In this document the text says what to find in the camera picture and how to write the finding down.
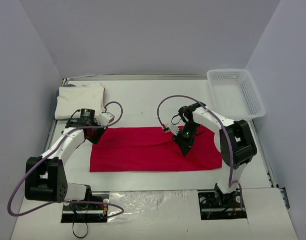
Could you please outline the red t-shirt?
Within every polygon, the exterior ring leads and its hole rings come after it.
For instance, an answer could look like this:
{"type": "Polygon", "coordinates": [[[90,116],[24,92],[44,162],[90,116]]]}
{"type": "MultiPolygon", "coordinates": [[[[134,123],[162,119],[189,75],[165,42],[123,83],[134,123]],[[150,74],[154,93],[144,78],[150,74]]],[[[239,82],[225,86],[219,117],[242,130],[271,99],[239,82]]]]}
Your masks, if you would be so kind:
{"type": "Polygon", "coordinates": [[[188,172],[222,167],[221,154],[214,144],[214,133],[198,129],[195,143],[186,156],[160,127],[109,128],[92,146],[91,173],[98,172],[188,172]]]}

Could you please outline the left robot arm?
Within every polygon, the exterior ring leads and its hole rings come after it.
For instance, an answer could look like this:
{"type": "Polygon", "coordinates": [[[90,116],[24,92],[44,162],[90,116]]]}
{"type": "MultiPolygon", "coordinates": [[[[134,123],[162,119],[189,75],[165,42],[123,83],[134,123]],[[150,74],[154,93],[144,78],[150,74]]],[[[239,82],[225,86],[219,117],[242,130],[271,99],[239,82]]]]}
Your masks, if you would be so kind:
{"type": "Polygon", "coordinates": [[[93,205],[93,195],[89,185],[69,183],[64,166],[74,151],[85,141],[99,142],[114,120],[114,116],[103,112],[95,116],[92,109],[78,110],[79,118],[69,118],[60,138],[39,157],[30,157],[25,171],[25,198],[33,201],[63,203],[75,201],[82,209],[93,205]]]}

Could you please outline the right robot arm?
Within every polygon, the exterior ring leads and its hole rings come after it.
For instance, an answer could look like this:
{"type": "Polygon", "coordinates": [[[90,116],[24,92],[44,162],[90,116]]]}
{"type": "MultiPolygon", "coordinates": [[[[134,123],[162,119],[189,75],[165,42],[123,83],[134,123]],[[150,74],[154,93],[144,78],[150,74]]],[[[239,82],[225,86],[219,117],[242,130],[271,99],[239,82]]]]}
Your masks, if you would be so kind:
{"type": "Polygon", "coordinates": [[[225,173],[215,184],[214,199],[217,205],[225,207],[232,201],[232,195],[240,188],[243,170],[257,154],[255,140],[249,124],[245,120],[232,120],[211,111],[198,103],[184,106],[178,110],[184,122],[182,129],[172,131],[173,141],[186,156],[195,143],[200,127],[214,133],[214,144],[225,164],[225,173]]]}

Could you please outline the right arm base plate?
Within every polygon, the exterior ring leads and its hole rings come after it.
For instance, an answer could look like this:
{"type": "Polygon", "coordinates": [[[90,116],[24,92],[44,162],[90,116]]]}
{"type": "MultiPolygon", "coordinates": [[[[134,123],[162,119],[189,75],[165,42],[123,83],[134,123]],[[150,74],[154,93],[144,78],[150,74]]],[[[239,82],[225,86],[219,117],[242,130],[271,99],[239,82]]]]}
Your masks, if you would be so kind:
{"type": "Polygon", "coordinates": [[[241,204],[239,190],[228,196],[222,203],[216,191],[198,191],[198,201],[200,217],[203,221],[247,219],[245,204],[241,204]]]}

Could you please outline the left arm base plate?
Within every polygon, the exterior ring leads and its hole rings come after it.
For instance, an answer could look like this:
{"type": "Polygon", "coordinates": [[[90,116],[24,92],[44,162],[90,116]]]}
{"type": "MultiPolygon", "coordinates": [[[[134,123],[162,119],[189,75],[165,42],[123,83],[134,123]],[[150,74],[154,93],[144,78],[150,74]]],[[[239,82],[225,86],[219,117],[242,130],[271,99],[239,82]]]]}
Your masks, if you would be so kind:
{"type": "Polygon", "coordinates": [[[65,203],[61,213],[61,223],[105,223],[108,206],[105,209],[97,204],[65,203]]]}

